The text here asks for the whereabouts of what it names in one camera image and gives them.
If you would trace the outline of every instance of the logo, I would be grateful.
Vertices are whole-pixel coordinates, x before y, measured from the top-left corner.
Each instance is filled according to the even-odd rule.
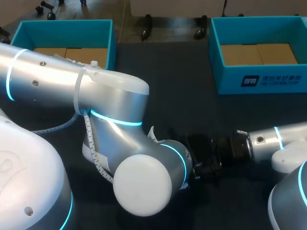
[[[259,80],[259,75],[246,75],[242,80],[242,87],[256,86]]]

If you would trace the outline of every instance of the blue printed label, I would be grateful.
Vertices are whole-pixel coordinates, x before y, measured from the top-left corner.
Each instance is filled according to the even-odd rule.
[[[297,85],[301,80],[300,75],[277,75],[277,76],[264,76],[261,80],[261,86],[277,86],[277,85]]]

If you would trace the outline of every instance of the blue light ring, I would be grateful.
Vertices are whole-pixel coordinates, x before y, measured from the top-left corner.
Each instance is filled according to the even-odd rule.
[[[96,116],[100,119],[103,119],[103,120],[106,120],[106,121],[109,121],[109,122],[113,122],[113,123],[116,123],[116,124],[120,124],[120,125],[125,125],[125,126],[140,126],[140,125],[142,125],[142,122],[120,121],[120,120],[116,120],[116,119],[113,119],[113,118],[110,118],[110,117],[107,117],[107,116],[103,116],[103,115],[95,112],[94,110],[91,110],[91,114],[93,114],[94,116]]]
[[[282,140],[282,136],[280,135],[279,129],[278,127],[274,127],[275,131],[276,131],[276,135],[277,135],[277,140],[279,142],[279,146],[280,149],[283,150],[283,140]]]
[[[301,167],[299,168],[299,171],[298,171],[298,187],[299,187],[299,191],[301,193],[301,196],[303,198],[303,201],[305,203],[305,205],[307,206],[307,198],[305,196],[305,193],[304,193],[304,190],[303,190],[303,186],[302,186],[302,170],[303,170],[303,167],[304,167],[304,164],[306,162],[304,162]]]
[[[163,146],[166,146],[168,148],[170,148],[171,150],[175,151],[175,153],[178,154],[178,156],[181,158],[182,162],[183,162],[183,166],[184,166],[184,180],[183,180],[183,183],[186,181],[186,178],[187,178],[187,167],[186,167],[186,162],[184,161],[182,155],[176,150],[174,149],[173,147],[169,146],[169,145],[165,145],[165,144],[160,144],[160,145],[163,145]]]
[[[12,95],[11,95],[11,92],[10,92],[10,80],[11,80],[11,73],[12,73],[12,70],[13,70],[13,67],[14,67],[14,64],[15,64],[15,61],[17,60],[17,58],[24,52],[26,51],[27,49],[22,49],[20,50],[13,58],[9,68],[8,68],[8,72],[6,74],[6,93],[8,95],[8,97],[14,101],[14,99],[12,98]]]
[[[68,219],[69,219],[69,217],[70,217],[70,215],[71,215],[72,201],[73,201],[73,198],[72,198],[72,193],[71,193],[71,207],[70,207],[70,209],[69,209],[69,213],[68,213],[68,215],[67,215],[67,217],[66,217],[66,220],[65,220],[64,224],[62,225],[62,227],[61,227],[59,230],[63,230],[64,227],[65,227],[65,225],[67,224],[67,221],[68,221]]]

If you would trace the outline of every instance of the white coiled cable sleeve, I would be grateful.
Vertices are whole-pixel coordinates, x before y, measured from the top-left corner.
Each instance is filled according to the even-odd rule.
[[[84,121],[85,121],[87,140],[88,140],[89,148],[90,148],[91,155],[92,155],[92,158],[93,158],[93,161],[94,161],[94,165],[96,166],[96,169],[99,171],[99,173],[107,181],[113,183],[113,177],[111,175],[109,175],[100,164],[100,161],[99,161],[99,158],[97,156],[96,149],[95,149],[90,117],[88,116],[87,111],[85,109],[83,110],[83,116],[84,116]]]
[[[72,123],[75,122],[75,120],[77,120],[77,117],[78,117],[78,114],[75,113],[68,122],[66,122],[66,123],[64,123],[60,126],[56,126],[56,127],[53,127],[53,128],[47,128],[47,129],[43,129],[43,130],[32,131],[32,132],[37,134],[37,135],[41,135],[41,134],[45,134],[45,133],[52,133],[52,132],[55,132],[55,131],[58,131],[58,130],[61,130],[61,129],[64,129],[64,128],[70,126]]]

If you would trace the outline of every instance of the teal box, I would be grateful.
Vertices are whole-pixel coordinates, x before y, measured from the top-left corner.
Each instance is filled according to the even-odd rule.
[[[107,48],[106,69],[114,70],[116,39],[112,20],[23,21],[11,45],[43,48]]]
[[[220,45],[289,43],[298,64],[226,66]],[[209,58],[219,94],[307,92],[307,25],[300,16],[212,18]]]

